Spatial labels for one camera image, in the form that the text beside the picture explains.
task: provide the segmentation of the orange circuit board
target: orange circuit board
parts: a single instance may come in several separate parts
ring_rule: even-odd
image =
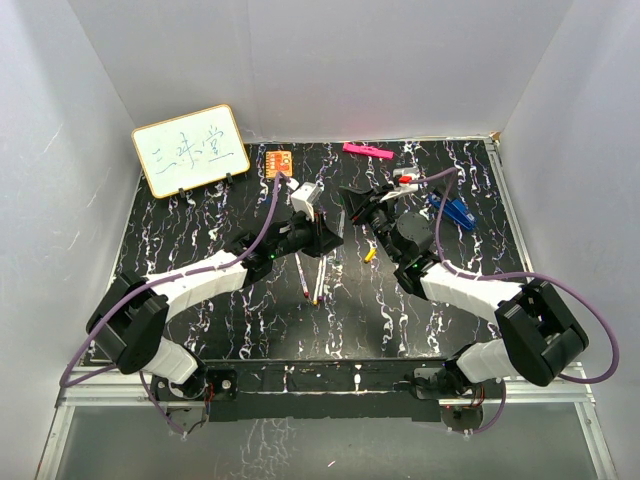
[[[267,178],[276,178],[278,172],[293,177],[291,152],[267,152]]]

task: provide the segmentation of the pink highlighter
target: pink highlighter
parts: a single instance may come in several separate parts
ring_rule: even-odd
[[[385,160],[391,160],[393,158],[393,152],[390,150],[380,150],[374,147],[365,147],[354,145],[353,143],[345,143],[342,146],[343,152],[358,153],[360,155],[367,155],[370,157],[384,158]]]

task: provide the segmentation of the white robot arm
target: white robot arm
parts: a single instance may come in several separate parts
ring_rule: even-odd
[[[459,273],[473,277],[470,272],[443,265],[431,251],[434,237],[427,219],[412,212],[396,213],[397,199],[411,193],[417,171],[393,173],[395,185],[369,191],[341,187],[353,224],[371,228],[397,265],[394,275],[407,293],[473,313],[497,325],[502,336],[462,348],[433,376],[431,386],[442,393],[461,394],[484,380],[516,375],[548,385],[589,344],[553,286],[540,280],[524,284],[469,280]]]
[[[207,298],[259,281],[271,272],[276,258],[297,251],[317,258],[342,245],[342,239],[327,228],[324,216],[314,211],[319,193],[320,188],[311,183],[298,188],[291,196],[295,210],[291,218],[273,222],[248,255],[257,237],[243,232],[224,250],[179,270],[147,278],[122,273],[89,320],[87,333],[125,295],[153,282],[153,288],[133,298],[105,324],[95,337],[96,344],[122,373],[149,372],[166,378],[187,397],[197,395],[204,387],[206,367],[195,354],[162,336],[165,323]],[[242,261],[234,262],[240,255]],[[166,277],[174,279],[159,282]]]

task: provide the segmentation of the white pen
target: white pen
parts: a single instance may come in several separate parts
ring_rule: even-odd
[[[327,276],[327,256],[322,257],[322,273],[320,274],[320,288],[318,292],[318,301],[322,302],[324,300],[324,277]]]
[[[318,296],[320,295],[320,282],[321,282],[321,275],[322,275],[322,258],[320,259],[320,261],[318,262],[318,275],[316,275],[316,288],[313,289],[313,304],[317,305],[318,304]]]
[[[307,288],[307,282],[304,279],[304,272],[302,271],[302,263],[300,263],[300,256],[298,252],[295,254],[296,264],[298,265],[298,273],[300,274],[300,284],[302,285],[302,293],[304,293],[304,298],[309,298],[309,289]]]

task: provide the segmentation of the blue object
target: blue object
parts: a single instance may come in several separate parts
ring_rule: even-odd
[[[427,197],[429,203],[436,208],[440,208],[442,194],[434,190]],[[444,205],[444,214],[460,225],[465,230],[473,230],[476,227],[476,217],[469,213],[469,209],[459,198],[449,198]]]

